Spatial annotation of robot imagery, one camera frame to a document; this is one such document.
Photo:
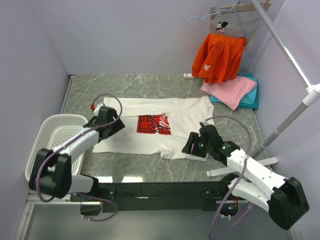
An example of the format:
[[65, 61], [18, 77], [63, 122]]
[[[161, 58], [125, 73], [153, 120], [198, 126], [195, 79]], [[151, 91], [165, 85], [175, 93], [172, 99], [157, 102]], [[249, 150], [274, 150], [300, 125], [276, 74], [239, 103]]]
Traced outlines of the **white t-shirt with red print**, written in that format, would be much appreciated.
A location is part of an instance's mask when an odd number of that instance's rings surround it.
[[104, 98], [97, 106], [114, 108], [121, 113], [125, 127], [97, 143], [93, 153], [160, 154], [167, 160], [190, 159], [205, 162], [182, 152], [191, 132], [213, 115], [208, 96], [192, 98]]

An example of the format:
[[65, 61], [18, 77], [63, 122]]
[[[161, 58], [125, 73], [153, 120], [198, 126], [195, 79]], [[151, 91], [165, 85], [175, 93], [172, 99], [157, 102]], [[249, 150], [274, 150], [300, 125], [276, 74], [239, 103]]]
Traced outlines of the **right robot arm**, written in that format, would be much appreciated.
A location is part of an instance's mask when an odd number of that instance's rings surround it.
[[230, 167], [231, 173], [219, 181], [221, 197], [240, 197], [259, 206], [284, 230], [289, 230], [310, 209], [298, 179], [271, 171], [234, 142], [224, 141], [214, 125], [202, 125], [199, 132], [191, 132], [182, 152], [196, 157], [211, 155]]

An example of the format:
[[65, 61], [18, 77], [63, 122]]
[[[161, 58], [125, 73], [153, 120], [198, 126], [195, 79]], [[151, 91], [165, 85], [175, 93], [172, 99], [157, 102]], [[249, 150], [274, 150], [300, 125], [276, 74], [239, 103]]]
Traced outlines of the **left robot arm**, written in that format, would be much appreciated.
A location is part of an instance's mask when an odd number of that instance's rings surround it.
[[125, 128], [121, 114], [112, 107], [102, 106], [77, 135], [55, 148], [42, 148], [36, 153], [28, 186], [41, 201], [62, 199], [71, 192], [72, 163], [89, 148]]

